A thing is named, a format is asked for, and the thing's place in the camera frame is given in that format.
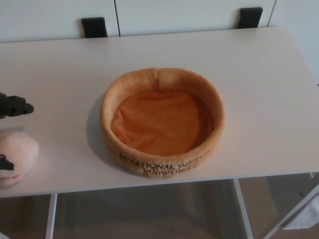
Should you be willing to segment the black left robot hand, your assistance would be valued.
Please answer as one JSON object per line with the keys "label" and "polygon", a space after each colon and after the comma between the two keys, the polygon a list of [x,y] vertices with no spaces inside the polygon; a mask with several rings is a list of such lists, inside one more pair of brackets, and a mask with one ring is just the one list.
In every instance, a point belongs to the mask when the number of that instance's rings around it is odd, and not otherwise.
{"label": "black left robot hand", "polygon": [[[28,115],[33,113],[33,105],[26,102],[25,98],[18,96],[7,96],[4,93],[0,94],[0,118],[17,117],[20,115]],[[4,154],[0,154],[0,169],[13,171],[14,164],[7,160]]]}

